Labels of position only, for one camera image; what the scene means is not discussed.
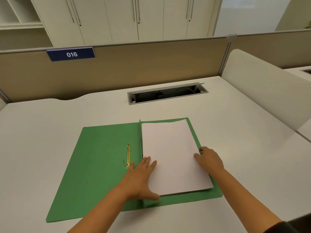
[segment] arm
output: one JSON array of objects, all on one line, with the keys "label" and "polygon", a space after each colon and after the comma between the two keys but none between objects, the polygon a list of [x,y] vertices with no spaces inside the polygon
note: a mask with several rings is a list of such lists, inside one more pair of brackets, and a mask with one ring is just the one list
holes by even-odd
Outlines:
[{"label": "arm", "polygon": [[214,150],[207,147],[200,150],[203,154],[194,154],[194,158],[215,179],[248,233],[263,233],[282,221],[224,169]]},{"label": "arm", "polygon": [[68,233],[105,233],[129,200],[158,200],[160,196],[150,191],[149,177],[156,167],[156,160],[149,166],[150,157],[144,157],[134,169],[131,163],[122,181],[113,188]]}]

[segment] cabinet handle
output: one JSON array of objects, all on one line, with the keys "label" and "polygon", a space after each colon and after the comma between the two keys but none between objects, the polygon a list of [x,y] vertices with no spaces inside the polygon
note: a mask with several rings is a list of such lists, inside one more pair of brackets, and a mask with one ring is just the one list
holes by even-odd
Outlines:
[{"label": "cabinet handle", "polygon": [[189,0],[188,0],[188,4],[187,4],[187,13],[186,13],[186,19],[188,19],[188,7],[189,7]]},{"label": "cabinet handle", "polygon": [[133,3],[133,0],[132,0],[132,7],[133,7],[134,22],[135,22],[135,12],[134,12],[134,3]]},{"label": "cabinet handle", "polygon": [[66,3],[67,3],[67,7],[68,7],[68,10],[69,10],[70,16],[71,16],[71,18],[72,18],[72,21],[73,21],[73,22],[75,22],[75,21],[73,20],[73,17],[72,17],[72,14],[71,14],[71,11],[70,11],[70,8],[69,8],[69,5],[68,5],[68,2],[67,2],[67,0],[65,0],[65,1],[66,1]]},{"label": "cabinet handle", "polygon": [[192,1],[192,9],[191,9],[191,16],[190,16],[190,19],[192,19],[193,5],[194,5],[194,0]]},{"label": "cabinet handle", "polygon": [[138,3],[138,15],[139,15],[139,21],[140,21],[139,0],[137,0],[137,3]]},{"label": "cabinet handle", "polygon": [[75,10],[76,10],[76,13],[77,13],[77,16],[78,16],[79,25],[81,26],[81,21],[80,21],[79,14],[78,14],[78,11],[77,11],[77,8],[76,8],[74,0],[72,0],[72,3],[73,3],[73,6],[75,7]]}]

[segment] hand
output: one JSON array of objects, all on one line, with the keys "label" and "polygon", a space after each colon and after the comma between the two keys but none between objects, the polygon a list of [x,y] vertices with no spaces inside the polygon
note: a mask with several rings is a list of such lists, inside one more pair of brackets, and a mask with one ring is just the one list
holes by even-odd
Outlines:
[{"label": "hand", "polygon": [[222,160],[214,150],[203,146],[200,151],[203,151],[202,155],[195,153],[193,156],[207,173],[213,176],[215,173],[224,170]]},{"label": "hand", "polygon": [[159,200],[160,196],[153,193],[149,187],[149,177],[156,167],[157,161],[150,163],[150,156],[144,157],[134,169],[134,162],[131,163],[122,181],[117,185],[127,195],[127,200]]}]

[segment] forearm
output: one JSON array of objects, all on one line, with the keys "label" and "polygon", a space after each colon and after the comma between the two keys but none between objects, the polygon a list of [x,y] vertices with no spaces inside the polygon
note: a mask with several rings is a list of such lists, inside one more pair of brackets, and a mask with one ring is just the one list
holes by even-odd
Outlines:
[{"label": "forearm", "polygon": [[248,233],[263,233],[281,221],[228,171],[219,171],[212,176]]},{"label": "forearm", "polygon": [[121,212],[127,197],[119,187],[113,188],[68,233],[105,233]]}]

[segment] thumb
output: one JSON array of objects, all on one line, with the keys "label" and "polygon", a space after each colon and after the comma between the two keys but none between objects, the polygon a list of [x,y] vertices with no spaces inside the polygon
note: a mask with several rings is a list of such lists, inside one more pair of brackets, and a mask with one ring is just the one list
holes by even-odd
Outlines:
[{"label": "thumb", "polygon": [[144,195],[144,200],[159,200],[160,196],[151,190],[147,190],[146,194]]},{"label": "thumb", "polygon": [[201,161],[201,155],[200,155],[200,154],[195,153],[195,154],[193,155],[193,157],[195,158],[195,160],[196,160],[198,163],[200,163],[200,161]]}]

